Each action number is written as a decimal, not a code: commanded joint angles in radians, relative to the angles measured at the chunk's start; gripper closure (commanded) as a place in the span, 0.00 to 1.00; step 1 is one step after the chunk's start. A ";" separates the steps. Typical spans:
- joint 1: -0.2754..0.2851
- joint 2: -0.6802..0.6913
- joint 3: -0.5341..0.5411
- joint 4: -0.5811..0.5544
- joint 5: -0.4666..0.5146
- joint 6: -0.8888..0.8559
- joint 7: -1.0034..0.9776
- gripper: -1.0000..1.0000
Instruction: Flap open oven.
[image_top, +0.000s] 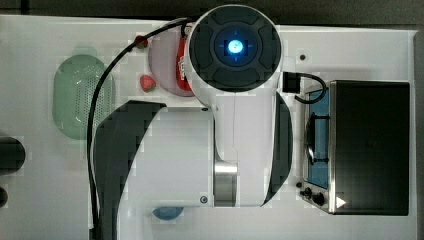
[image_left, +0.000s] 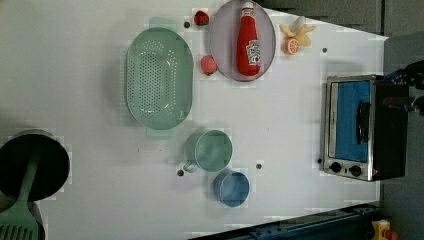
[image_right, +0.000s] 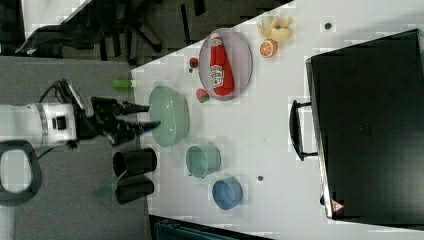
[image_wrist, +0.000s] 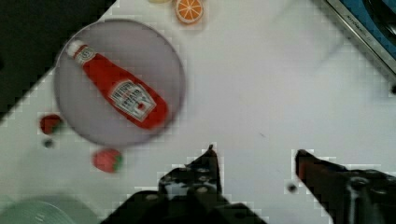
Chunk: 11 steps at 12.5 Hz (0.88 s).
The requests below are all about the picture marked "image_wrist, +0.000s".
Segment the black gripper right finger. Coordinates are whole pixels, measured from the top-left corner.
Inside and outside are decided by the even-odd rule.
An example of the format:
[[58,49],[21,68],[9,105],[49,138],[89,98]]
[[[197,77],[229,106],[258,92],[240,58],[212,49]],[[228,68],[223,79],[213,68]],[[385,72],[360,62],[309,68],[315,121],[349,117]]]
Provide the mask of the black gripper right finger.
[[295,174],[333,224],[396,224],[395,177],[374,169],[349,170],[300,149]]

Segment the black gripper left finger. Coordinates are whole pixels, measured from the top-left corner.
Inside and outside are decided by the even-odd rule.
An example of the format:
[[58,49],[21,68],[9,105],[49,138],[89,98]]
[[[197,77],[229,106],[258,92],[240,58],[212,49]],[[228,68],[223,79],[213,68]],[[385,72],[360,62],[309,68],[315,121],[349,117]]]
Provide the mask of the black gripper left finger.
[[158,190],[168,200],[185,197],[190,189],[207,187],[216,193],[222,193],[219,173],[219,159],[216,144],[210,144],[208,149],[198,158],[183,167],[177,167],[159,179]]

